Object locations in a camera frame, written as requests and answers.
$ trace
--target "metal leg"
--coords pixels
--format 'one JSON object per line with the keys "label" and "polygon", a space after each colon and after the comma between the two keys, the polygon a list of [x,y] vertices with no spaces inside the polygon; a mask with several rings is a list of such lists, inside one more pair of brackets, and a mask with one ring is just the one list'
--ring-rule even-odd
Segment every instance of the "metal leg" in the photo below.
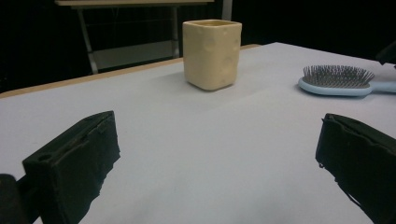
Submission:
{"label": "metal leg", "polygon": [[85,46],[87,47],[87,53],[88,53],[88,58],[90,60],[92,73],[98,74],[98,67],[97,67],[96,61],[93,57],[91,42],[90,42],[90,38],[88,37],[88,31],[87,31],[87,27],[85,25],[84,16],[82,15],[82,10],[83,10],[82,8],[77,9],[79,24],[81,26],[82,35],[84,36]]}
{"label": "metal leg", "polygon": [[178,50],[178,27],[177,27],[177,7],[172,7],[172,56],[180,56]]}

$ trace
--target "dark background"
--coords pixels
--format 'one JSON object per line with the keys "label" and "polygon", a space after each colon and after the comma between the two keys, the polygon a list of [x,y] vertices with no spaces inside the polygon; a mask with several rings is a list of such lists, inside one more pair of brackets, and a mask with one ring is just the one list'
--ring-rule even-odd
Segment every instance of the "dark background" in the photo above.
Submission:
{"label": "dark background", "polygon": [[[222,0],[180,7],[179,30],[183,21],[220,19],[221,10]],[[84,17],[94,50],[172,35],[168,7],[92,9]],[[374,60],[396,40],[393,7],[383,0],[233,0],[232,20],[243,23],[242,45],[281,42]],[[70,7],[53,0],[0,1],[0,31],[0,92],[91,75],[78,14]]]}

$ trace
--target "light blue hairbrush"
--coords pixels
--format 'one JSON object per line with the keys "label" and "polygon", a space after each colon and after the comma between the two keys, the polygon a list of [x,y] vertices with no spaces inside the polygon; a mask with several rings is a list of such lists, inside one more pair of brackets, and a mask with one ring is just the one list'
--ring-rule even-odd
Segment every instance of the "light blue hairbrush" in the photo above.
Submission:
{"label": "light blue hairbrush", "polygon": [[304,68],[298,81],[305,90],[320,95],[365,96],[372,91],[396,92],[396,82],[371,81],[375,75],[362,68],[344,65],[312,65]]}

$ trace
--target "cup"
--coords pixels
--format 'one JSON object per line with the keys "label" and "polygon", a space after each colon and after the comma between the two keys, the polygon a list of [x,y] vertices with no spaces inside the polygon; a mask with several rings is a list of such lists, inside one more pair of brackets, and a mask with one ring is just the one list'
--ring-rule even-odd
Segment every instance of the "cup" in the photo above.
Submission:
{"label": "cup", "polygon": [[242,23],[222,20],[183,22],[184,75],[205,91],[235,83]]}

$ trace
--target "white tabletop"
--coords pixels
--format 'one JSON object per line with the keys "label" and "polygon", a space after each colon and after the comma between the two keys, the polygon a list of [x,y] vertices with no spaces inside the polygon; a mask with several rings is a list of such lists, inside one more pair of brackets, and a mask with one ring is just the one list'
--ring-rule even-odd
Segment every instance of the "white tabletop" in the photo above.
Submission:
{"label": "white tabletop", "polygon": [[200,91],[175,63],[0,99],[1,173],[89,115],[114,110],[121,157],[81,223],[321,223],[372,221],[318,167],[326,113],[396,136],[396,95],[308,94],[303,68],[343,64],[396,80],[381,65],[280,43],[241,51],[238,79]]}

